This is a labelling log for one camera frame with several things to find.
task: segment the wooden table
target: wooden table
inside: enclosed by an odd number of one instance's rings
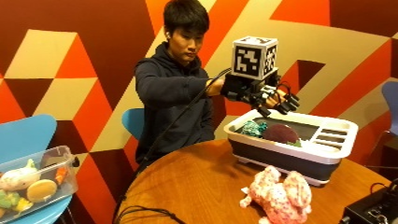
[[[139,175],[122,204],[167,209],[189,224],[257,223],[265,212],[255,203],[239,206],[264,167],[244,164],[228,140],[186,147],[155,162]],[[324,188],[312,187],[313,212],[307,223],[339,223],[345,207],[371,194],[371,185],[389,181],[363,165],[343,160]],[[122,223],[178,223],[155,212],[124,216]]]

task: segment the pink stuffed toy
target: pink stuffed toy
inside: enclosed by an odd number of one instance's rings
[[[279,183],[281,173],[269,165],[256,174],[255,182],[248,189],[248,196],[240,201],[248,207],[256,201],[267,213],[260,224],[301,224],[312,212],[312,189],[301,173],[292,171]]]

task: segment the orange wall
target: orange wall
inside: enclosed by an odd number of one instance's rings
[[[122,115],[143,106],[134,67],[164,40],[166,2],[0,1],[0,122],[40,113],[58,119],[51,145],[68,145],[82,160],[71,206],[80,223],[110,223],[136,167],[138,140]],[[364,163],[390,123],[381,85],[398,78],[398,2],[201,3],[212,20],[200,53],[209,74],[231,66],[236,39],[277,38],[276,65],[301,98],[297,112],[359,124],[351,159]],[[223,97],[215,101],[224,138],[223,126],[249,106]]]

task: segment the white toy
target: white toy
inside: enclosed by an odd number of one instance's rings
[[[38,180],[40,180],[40,174],[35,167],[35,161],[30,159],[26,167],[3,173],[0,177],[0,189],[7,191],[27,189]]]
[[[312,189],[301,173],[292,171],[284,181],[279,183],[281,173],[269,165],[256,174],[248,196],[240,201],[247,207],[256,201],[265,213],[260,224],[301,224],[308,220],[312,212]]]

